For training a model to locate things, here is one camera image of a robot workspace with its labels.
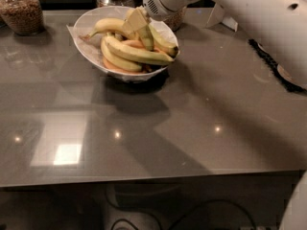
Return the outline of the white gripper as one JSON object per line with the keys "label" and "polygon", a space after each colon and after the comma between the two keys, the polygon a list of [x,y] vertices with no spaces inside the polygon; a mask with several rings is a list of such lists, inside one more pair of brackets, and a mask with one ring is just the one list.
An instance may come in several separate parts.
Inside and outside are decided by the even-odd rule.
{"label": "white gripper", "polygon": [[127,21],[122,29],[127,35],[135,35],[136,30],[142,29],[150,23],[150,18],[162,21],[177,13],[182,8],[200,0],[143,0],[142,8],[131,9],[127,12]]}

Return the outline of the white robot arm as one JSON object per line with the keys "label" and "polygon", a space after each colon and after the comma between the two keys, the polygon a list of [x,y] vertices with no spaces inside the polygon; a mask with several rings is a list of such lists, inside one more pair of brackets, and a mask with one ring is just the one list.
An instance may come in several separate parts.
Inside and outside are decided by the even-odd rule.
{"label": "white robot arm", "polygon": [[[162,19],[198,0],[143,0]],[[169,102],[166,139],[201,173],[244,177],[307,168],[306,0],[213,0],[241,35],[181,34],[181,91]]]}

